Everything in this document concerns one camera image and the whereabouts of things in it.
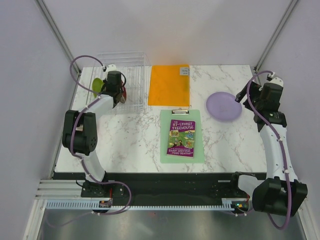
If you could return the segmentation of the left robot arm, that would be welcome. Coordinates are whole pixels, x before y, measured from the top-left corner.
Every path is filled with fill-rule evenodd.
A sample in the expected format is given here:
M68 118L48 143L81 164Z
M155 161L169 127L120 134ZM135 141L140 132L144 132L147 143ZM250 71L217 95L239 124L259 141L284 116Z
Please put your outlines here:
M99 197L109 193L110 185L104 181L106 171L96 152L97 121L124 98L126 82L126 77L120 71L108 72L96 98L81 111L68 110L64 117L62 145L80 161L86 180L93 182L92 191Z

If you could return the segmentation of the red floral plate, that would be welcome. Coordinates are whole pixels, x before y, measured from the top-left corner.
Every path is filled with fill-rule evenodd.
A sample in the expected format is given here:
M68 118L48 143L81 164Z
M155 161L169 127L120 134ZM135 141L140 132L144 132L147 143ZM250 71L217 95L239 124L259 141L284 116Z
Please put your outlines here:
M127 101L127 90L123 81L121 81L121 99L120 103L125 104Z

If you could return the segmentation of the lilac plastic plate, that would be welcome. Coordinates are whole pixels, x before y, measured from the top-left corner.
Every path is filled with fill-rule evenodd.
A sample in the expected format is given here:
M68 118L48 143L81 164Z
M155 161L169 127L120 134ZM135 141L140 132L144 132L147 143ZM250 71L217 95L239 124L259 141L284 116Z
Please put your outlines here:
M206 100L206 109L211 117L220 122L232 122L242 114L242 106L236 97L228 92L218 91Z

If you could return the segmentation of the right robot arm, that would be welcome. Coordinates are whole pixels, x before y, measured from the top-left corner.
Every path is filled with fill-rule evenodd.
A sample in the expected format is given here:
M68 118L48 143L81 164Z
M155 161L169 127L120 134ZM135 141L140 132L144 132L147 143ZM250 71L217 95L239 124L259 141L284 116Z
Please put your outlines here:
M236 95L236 102L246 97L243 104L254 113L253 120L263 142L267 170L264 180L259 180L252 173L236 172L229 191L235 197L248 194L257 212L280 216L289 213L293 217L307 197L308 187L298 180L291 163L287 120L279 111L282 92L282 84L251 82Z

